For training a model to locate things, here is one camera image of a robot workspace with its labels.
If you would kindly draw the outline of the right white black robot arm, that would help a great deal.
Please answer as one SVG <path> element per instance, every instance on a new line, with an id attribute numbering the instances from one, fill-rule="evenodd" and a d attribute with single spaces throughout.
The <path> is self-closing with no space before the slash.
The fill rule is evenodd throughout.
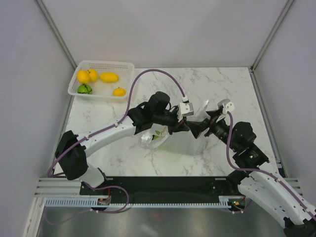
<path id="1" fill-rule="evenodd" d="M 211 118 L 186 121 L 195 137 L 215 135 L 226 144 L 227 162 L 234 171 L 226 190 L 241 193 L 269 213 L 283 228 L 287 237 L 316 235 L 316 207 L 306 201 L 280 175 L 268 157 L 255 145 L 256 135 L 248 122 L 217 121 L 219 111 L 210 111 Z"/>

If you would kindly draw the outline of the white lemon-print plastic bag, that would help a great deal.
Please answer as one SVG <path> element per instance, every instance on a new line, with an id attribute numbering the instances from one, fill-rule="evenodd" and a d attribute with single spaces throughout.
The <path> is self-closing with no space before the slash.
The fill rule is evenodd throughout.
<path id="1" fill-rule="evenodd" d="M 190 131 L 181 131 L 169 134 L 167 126 L 153 124 L 142 133 L 139 145 L 148 150 L 163 150 L 182 155 L 198 155 L 207 145 L 204 132 L 195 138 Z"/>

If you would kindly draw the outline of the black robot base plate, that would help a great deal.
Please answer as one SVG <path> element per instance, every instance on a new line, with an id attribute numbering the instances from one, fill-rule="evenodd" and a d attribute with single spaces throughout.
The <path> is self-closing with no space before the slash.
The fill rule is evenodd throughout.
<path id="1" fill-rule="evenodd" d="M 132 203 L 202 203 L 218 202 L 219 196 L 242 196 L 238 191 L 239 175 L 229 176 L 112 176 L 100 187 L 110 191 L 92 190 L 84 183 L 80 194 L 101 196 L 110 194 L 115 203 L 126 202 L 124 188 Z"/>

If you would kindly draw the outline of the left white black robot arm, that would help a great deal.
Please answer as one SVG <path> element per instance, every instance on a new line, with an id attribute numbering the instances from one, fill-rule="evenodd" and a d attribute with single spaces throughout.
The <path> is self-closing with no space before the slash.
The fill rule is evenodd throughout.
<path id="1" fill-rule="evenodd" d="M 82 134 L 74 134 L 71 130 L 65 132 L 55 152 L 62 174 L 67 180 L 79 179 L 87 183 L 98 195 L 104 194 L 108 189 L 105 175 L 90 165 L 87 158 L 115 141 L 151 129 L 153 124 L 166 126 L 170 134 L 187 131 L 185 120 L 194 113 L 192 103 L 184 97 L 179 105 L 168 109 L 169 102 L 169 96 L 158 91 L 147 102 L 127 109 L 123 118 L 111 125 Z"/>

